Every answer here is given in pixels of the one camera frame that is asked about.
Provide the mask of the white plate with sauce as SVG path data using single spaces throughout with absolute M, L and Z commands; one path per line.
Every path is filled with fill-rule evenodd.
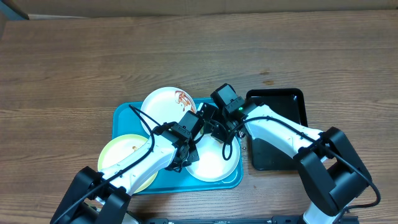
M 205 134 L 196 144 L 199 160 L 186 167 L 196 179 L 205 182 L 216 182 L 227 178 L 233 173 L 240 160 L 240 144 L 237 138 L 232 142 L 232 155 L 226 161 L 222 156 L 223 143 L 217 141 L 211 134 Z

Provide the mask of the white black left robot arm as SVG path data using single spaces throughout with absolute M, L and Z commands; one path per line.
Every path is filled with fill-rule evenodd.
M 157 126 L 134 154 L 99 172 L 80 170 L 54 213 L 52 223 L 135 223 L 127 215 L 132 194 L 161 169 L 180 171 L 198 160 L 194 138 L 203 125 Z

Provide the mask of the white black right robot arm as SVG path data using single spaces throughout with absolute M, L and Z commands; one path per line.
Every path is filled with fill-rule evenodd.
M 294 162 L 304 189 L 311 200 L 301 223 L 338 223 L 355 206 L 371 175 L 345 133 L 331 127 L 325 132 L 297 124 L 254 103 L 213 106 L 201 103 L 198 114 L 205 121 L 221 123 L 221 140 L 232 141 L 244 131 L 253 139 L 270 143 Z

